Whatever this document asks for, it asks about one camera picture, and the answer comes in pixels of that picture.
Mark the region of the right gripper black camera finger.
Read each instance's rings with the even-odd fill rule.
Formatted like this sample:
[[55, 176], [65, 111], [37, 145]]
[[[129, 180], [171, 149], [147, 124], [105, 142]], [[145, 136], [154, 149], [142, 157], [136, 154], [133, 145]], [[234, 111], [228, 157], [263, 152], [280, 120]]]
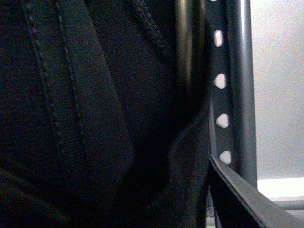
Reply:
[[210, 156], [210, 191], [223, 228], [302, 228], [221, 160]]

